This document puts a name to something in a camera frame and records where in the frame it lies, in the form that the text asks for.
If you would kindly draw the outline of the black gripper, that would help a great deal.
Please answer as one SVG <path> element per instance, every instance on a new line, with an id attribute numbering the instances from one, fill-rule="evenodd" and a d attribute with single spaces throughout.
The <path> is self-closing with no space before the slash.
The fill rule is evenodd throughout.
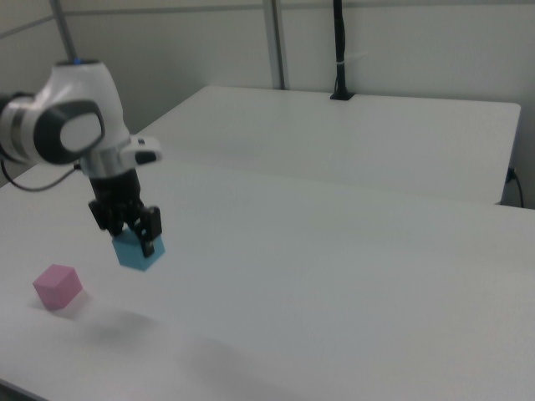
<path id="1" fill-rule="evenodd" d="M 144 206 L 136 170 L 108 178 L 90 178 L 89 182 L 95 197 L 89 209 L 99 229 L 116 237 L 126 224 L 139 240 L 143 256 L 152 256 L 154 242 L 162 233 L 161 210 L 158 206 Z"/>

